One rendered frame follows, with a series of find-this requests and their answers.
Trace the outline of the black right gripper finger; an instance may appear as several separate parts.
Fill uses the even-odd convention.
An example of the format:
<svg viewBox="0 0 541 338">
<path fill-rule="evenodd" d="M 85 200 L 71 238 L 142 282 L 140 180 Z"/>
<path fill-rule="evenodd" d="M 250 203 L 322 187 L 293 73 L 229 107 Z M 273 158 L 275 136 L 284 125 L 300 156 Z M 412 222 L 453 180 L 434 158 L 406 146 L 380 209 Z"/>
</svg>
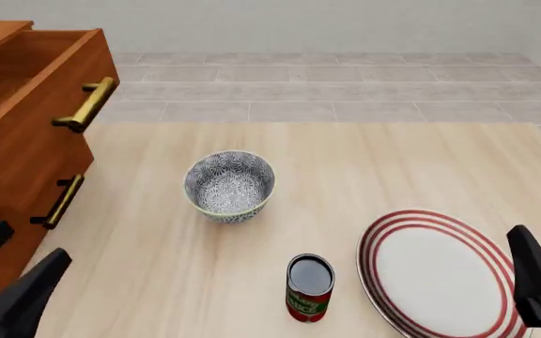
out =
<svg viewBox="0 0 541 338">
<path fill-rule="evenodd" d="M 515 272 L 515 300 L 541 300 L 541 246 L 523 224 L 507 233 Z"/>
</svg>

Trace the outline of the closed wooden drawer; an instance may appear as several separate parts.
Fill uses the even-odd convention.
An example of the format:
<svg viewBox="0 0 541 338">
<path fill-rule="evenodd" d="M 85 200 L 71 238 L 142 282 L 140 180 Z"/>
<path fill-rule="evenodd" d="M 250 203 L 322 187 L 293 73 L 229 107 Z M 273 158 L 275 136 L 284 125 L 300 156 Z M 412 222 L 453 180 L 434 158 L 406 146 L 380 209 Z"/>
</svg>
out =
<svg viewBox="0 0 541 338">
<path fill-rule="evenodd" d="M 33 216 L 46 216 L 63 191 L 60 179 L 83 174 L 93 154 L 82 134 L 63 132 L 58 140 L 4 142 L 0 152 L 0 220 L 15 231 L 4 250 L 32 255 L 47 233 L 32 224 Z"/>
</svg>

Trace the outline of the open wooden drawer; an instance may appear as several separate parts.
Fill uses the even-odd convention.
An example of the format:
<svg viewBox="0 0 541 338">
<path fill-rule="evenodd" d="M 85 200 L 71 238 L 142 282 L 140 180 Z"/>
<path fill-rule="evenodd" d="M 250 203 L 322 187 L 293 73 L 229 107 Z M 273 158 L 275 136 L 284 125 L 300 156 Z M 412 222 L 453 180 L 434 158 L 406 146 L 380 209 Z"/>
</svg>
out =
<svg viewBox="0 0 541 338">
<path fill-rule="evenodd" d="M 83 84 L 120 84 L 104 33 L 26 30 L 0 45 L 0 152 L 4 142 L 58 140 L 55 117 L 74 115 L 88 98 Z"/>
</svg>

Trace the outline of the white plate with red rings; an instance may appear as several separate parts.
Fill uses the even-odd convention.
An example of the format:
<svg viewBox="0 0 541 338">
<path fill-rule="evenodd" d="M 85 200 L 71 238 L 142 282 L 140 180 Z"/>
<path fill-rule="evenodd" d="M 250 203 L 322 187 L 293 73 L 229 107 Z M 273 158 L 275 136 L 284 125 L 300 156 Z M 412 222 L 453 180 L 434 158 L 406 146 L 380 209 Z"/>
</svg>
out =
<svg viewBox="0 0 541 338">
<path fill-rule="evenodd" d="M 511 258 L 475 227 L 433 210 L 397 210 L 359 238 L 364 292 L 405 338 L 531 338 Z"/>
</svg>

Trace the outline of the red green labelled tin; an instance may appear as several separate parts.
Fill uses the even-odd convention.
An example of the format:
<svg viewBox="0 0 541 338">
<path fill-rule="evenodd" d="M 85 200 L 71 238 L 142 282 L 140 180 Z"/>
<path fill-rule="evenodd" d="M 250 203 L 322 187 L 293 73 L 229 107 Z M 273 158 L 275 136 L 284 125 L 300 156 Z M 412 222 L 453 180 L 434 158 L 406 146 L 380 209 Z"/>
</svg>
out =
<svg viewBox="0 0 541 338">
<path fill-rule="evenodd" d="M 319 255 L 296 255 L 286 269 L 286 308 L 302 323 L 316 323 L 327 312 L 335 274 L 331 264 Z"/>
</svg>

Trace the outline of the blue-white patterned bowl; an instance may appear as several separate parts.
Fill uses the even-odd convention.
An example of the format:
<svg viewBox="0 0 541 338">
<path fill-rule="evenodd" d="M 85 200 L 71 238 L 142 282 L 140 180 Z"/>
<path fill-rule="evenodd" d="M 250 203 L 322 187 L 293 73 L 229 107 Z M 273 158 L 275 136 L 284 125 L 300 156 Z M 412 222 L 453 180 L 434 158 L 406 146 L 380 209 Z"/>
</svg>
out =
<svg viewBox="0 0 541 338">
<path fill-rule="evenodd" d="M 215 222 L 252 219 L 269 202 L 276 186 L 271 165 L 248 151 L 209 154 L 187 171 L 183 188 L 191 204 Z"/>
</svg>

